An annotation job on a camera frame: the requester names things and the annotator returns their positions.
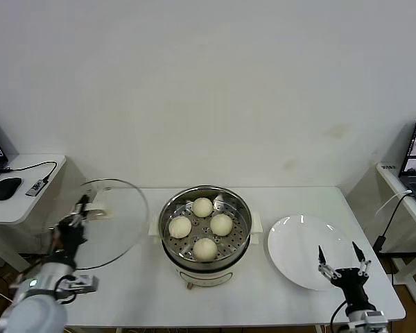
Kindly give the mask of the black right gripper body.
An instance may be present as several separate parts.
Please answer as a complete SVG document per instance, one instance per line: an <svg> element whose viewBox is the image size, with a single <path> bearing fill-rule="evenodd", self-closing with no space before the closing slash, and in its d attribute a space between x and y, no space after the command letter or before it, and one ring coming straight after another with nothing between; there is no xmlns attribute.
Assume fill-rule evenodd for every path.
<svg viewBox="0 0 416 333"><path fill-rule="evenodd" d="M343 291L347 304L346 311L370 309L370 302L363 288L367 280L368 274L361 272L359 268L336 269L336 278L332 278L331 283Z"/></svg>

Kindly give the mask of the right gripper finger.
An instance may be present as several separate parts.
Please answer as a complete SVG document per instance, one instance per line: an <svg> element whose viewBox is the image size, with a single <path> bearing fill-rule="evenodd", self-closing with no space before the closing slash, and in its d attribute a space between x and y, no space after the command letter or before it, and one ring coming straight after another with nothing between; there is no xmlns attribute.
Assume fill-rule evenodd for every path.
<svg viewBox="0 0 416 333"><path fill-rule="evenodd" d="M338 278L338 273L327 264L321 246L318 246L318 261L318 270L323 276L325 276L328 280L336 280Z"/></svg>
<svg viewBox="0 0 416 333"><path fill-rule="evenodd" d="M354 241L352 242L352 246L360 264L358 275L367 277L367 272L371 266L371 260L365 257L363 251L357 246L357 244Z"/></svg>

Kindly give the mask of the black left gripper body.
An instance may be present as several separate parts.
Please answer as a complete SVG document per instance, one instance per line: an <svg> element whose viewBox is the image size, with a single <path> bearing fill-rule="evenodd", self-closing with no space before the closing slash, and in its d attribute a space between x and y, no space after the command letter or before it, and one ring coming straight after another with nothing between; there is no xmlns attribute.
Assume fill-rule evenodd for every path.
<svg viewBox="0 0 416 333"><path fill-rule="evenodd" d="M81 222L69 225L69 222L60 222L57 226L58 242L53 253L54 262L61 264L75 264L76 253L84 238L84 226Z"/></svg>

